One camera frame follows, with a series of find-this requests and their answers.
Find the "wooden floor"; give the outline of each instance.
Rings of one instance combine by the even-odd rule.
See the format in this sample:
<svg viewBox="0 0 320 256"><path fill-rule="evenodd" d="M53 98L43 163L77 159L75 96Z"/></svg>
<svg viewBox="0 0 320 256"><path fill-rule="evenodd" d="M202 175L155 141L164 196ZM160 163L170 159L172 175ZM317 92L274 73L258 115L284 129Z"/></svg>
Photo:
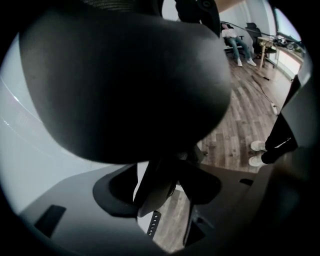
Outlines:
<svg viewBox="0 0 320 256"><path fill-rule="evenodd" d="M291 82L269 63L260 74L270 81L257 74L258 67L245 61L242 64L243 67L239 67L234 59L229 59L232 75L231 103L218 127L202 140L202 151L208 152L202 163L256 173L259 168L249 166L248 159L259 153L252 151L250 144L255 140L265 141L277 118L269 100L257 91L261 89L256 81L280 108L285 102ZM176 190L158 210L162 217L153 241L165 251L172 253L183 248L189 206L186 194Z"/></svg>

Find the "person in white shirt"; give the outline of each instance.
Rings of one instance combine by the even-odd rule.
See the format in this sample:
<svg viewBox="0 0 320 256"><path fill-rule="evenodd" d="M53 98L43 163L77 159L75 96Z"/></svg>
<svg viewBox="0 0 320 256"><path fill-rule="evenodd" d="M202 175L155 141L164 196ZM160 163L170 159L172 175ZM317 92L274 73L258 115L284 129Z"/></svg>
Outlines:
<svg viewBox="0 0 320 256"><path fill-rule="evenodd" d="M242 62L240 60L240 55L239 55L237 43L242 46L242 48L245 52L245 57L247 58L247 62L252 66L257 65L256 63L254 63L254 61L251 58L248 46L246 45L246 43L244 41L242 41L240 39L239 36L237 36L236 31L232 27L229 27L225 23L221 23L221 35L223 38L225 38L232 45L234 55L238 61L238 66L241 67Z"/></svg>

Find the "desk top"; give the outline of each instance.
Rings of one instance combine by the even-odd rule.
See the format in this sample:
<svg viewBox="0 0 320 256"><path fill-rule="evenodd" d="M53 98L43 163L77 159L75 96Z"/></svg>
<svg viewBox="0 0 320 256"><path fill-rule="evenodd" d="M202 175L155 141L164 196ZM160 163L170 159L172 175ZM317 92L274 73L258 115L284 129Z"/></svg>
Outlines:
<svg viewBox="0 0 320 256"><path fill-rule="evenodd" d="M280 46L274 46L273 39L270 37L258 37L258 41L261 46L266 46L266 47L272 46L272 47L278 49L279 51L286 53L291 58L293 58L296 62L298 62L300 65L302 65L302 63L304 63L304 59L301 56L297 55L293 50L289 50L287 48L280 47Z"/></svg>

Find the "shoe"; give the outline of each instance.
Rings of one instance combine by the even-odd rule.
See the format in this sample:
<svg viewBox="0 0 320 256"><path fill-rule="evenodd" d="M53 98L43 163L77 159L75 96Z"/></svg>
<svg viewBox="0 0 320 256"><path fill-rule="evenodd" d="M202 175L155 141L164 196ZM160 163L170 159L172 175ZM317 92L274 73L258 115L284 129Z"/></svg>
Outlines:
<svg viewBox="0 0 320 256"><path fill-rule="evenodd" d="M260 140L256 140L256 141L252 142L250 147L253 151L261 151L261 150L267 151L266 150L266 143L264 143Z"/></svg>
<svg viewBox="0 0 320 256"><path fill-rule="evenodd" d="M252 58L248 59L247 62L248 62L250 65L252 65L252 66L256 66L256 65L257 65L256 63L254 63L254 61L252 60Z"/></svg>
<svg viewBox="0 0 320 256"><path fill-rule="evenodd" d="M253 156L249 158L249 165L252 167L259 167L265 165L265 163L262 162L261 156Z"/></svg>
<svg viewBox="0 0 320 256"><path fill-rule="evenodd" d="M239 58L238 58L238 66L242 67L242 62L241 62L241 60Z"/></svg>

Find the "white shoe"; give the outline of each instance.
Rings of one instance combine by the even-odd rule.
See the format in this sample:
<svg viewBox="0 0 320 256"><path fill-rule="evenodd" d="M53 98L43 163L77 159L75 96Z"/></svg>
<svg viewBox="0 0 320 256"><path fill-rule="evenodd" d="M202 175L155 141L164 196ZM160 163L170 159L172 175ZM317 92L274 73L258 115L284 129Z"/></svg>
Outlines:
<svg viewBox="0 0 320 256"><path fill-rule="evenodd" d="M266 143L264 143L260 140L256 140L256 141L252 142L250 147L253 151L261 151L261 150L267 151L266 150Z"/></svg>
<svg viewBox="0 0 320 256"><path fill-rule="evenodd" d="M249 165L252 167L259 167L265 165L265 163L262 162L261 156L253 156L249 158Z"/></svg>
<svg viewBox="0 0 320 256"><path fill-rule="evenodd" d="M238 66L242 67L242 62L241 62L241 60L239 58L238 58Z"/></svg>
<svg viewBox="0 0 320 256"><path fill-rule="evenodd" d="M252 58L248 59L247 62L248 62L250 65L252 65L252 66L256 66L256 65L257 65L256 63L254 63L254 61L252 60Z"/></svg>

